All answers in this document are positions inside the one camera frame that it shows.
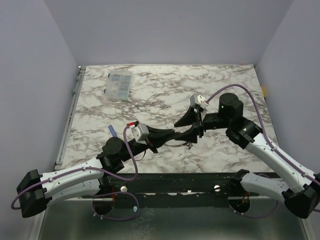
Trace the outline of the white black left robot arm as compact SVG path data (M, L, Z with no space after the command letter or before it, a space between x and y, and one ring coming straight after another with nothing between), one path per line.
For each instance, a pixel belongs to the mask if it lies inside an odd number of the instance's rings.
M132 140L112 136L96 157L70 168L39 173L30 170L16 188L17 196L11 203L12 210L19 210L23 218L42 213L49 204L82 196L106 197L111 190L104 178L109 176L123 181L138 177L135 156L147 150L158 152L166 142L173 139L173 129L156 129L145 124L130 123Z

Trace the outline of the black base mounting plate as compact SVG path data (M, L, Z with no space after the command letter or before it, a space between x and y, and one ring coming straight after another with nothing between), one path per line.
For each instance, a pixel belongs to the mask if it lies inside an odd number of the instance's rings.
M116 193L115 206L130 208L227 208L229 198L241 200L245 190L234 172L140 173L134 181L111 176L99 180L97 195Z

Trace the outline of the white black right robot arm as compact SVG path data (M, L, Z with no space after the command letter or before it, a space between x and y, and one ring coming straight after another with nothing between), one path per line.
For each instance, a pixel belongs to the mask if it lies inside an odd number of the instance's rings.
M230 182L229 189L240 196L257 193L283 203L295 216L306 219L320 202L320 175L306 168L276 146L253 121L243 116L243 102L233 93L219 97L218 112L208 113L209 102L194 94L190 106L174 127L191 126L176 140L197 143L207 130L225 129L228 139L255 155L269 166L280 180L258 176L240 170Z

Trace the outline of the clear plastic organizer box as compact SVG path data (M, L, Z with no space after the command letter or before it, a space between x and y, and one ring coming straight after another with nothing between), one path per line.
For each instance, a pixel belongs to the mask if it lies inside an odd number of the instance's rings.
M131 71L112 70L106 80L104 96L111 101L127 101L132 80L133 73Z

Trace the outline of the blue handled screwdriver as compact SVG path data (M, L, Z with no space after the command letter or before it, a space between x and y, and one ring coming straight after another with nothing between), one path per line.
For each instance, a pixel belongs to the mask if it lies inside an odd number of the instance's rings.
M113 126L110 124L108 126L109 132L111 133L112 137L117 137L117 132L115 131L115 129L113 128Z

